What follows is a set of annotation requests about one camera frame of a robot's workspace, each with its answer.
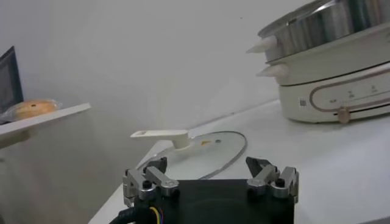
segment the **screw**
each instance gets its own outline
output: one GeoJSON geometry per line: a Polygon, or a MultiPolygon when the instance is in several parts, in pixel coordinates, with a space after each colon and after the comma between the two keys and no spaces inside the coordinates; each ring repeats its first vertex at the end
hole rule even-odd
{"type": "Polygon", "coordinates": [[[277,187],[285,187],[286,183],[283,179],[281,178],[278,178],[276,181],[275,181],[275,185],[277,187]]]}
{"type": "Polygon", "coordinates": [[[152,188],[152,182],[149,181],[149,180],[146,180],[146,181],[142,182],[142,188],[143,189],[150,189],[150,188],[152,188]]]}

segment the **pot lid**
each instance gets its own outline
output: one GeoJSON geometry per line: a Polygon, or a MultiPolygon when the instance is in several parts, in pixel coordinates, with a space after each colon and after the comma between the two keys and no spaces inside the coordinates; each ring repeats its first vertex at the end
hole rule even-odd
{"type": "Polygon", "coordinates": [[[190,139],[184,149],[170,147],[148,159],[137,169],[143,170],[151,161],[166,157],[165,174],[175,180],[209,179],[232,165],[245,151],[247,140],[234,131],[219,131],[190,139]]]}

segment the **metal rim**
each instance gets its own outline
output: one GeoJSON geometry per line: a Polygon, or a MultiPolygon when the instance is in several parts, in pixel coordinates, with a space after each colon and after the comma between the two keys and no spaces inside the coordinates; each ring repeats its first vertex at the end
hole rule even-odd
{"type": "MultiPolygon", "coordinates": [[[[244,147],[237,153],[237,155],[235,155],[230,161],[228,161],[225,165],[223,165],[221,168],[218,168],[216,169],[215,171],[209,173],[209,174],[206,174],[200,178],[198,178],[197,180],[207,180],[219,173],[221,173],[222,171],[224,171],[226,168],[228,168],[229,166],[231,166],[235,161],[237,161],[243,154],[244,152],[246,151],[247,149],[247,146],[248,146],[248,141],[246,139],[246,137],[241,134],[240,132],[237,132],[237,131],[216,131],[216,132],[211,132],[211,133],[207,133],[207,134],[203,134],[203,135],[199,135],[199,136],[195,136],[191,139],[195,139],[195,138],[199,138],[199,137],[202,137],[202,136],[206,136],[206,135],[212,135],[212,134],[218,134],[218,133],[234,133],[234,134],[238,134],[240,135],[241,137],[244,138],[244,147]]],[[[138,165],[136,167],[137,170],[139,170],[141,167],[144,167],[145,165],[147,165],[149,162],[153,161],[154,158],[156,158],[158,155],[161,155],[163,153],[168,153],[169,151],[172,151],[174,150],[174,148],[167,148],[167,149],[164,149],[162,150],[161,152],[155,154],[154,156],[150,157],[149,159],[147,159],[145,162],[143,162],[142,164],[138,165]]]]}

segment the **white wall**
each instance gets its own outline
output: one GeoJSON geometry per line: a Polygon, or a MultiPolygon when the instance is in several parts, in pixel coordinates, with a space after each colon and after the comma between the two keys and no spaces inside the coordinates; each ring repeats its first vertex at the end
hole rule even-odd
{"type": "Polygon", "coordinates": [[[93,107],[0,152],[9,223],[85,223],[151,146],[133,131],[275,99],[275,82],[254,77],[264,57],[244,52],[306,2],[0,0],[0,54],[15,45],[25,96],[93,107]]]}

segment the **white appliance base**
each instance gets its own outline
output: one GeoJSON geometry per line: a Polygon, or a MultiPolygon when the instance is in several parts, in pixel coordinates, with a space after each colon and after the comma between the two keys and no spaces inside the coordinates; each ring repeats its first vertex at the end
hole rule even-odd
{"type": "Polygon", "coordinates": [[[390,63],[342,77],[296,86],[280,86],[285,117],[304,122],[337,122],[390,113],[390,63]]]}

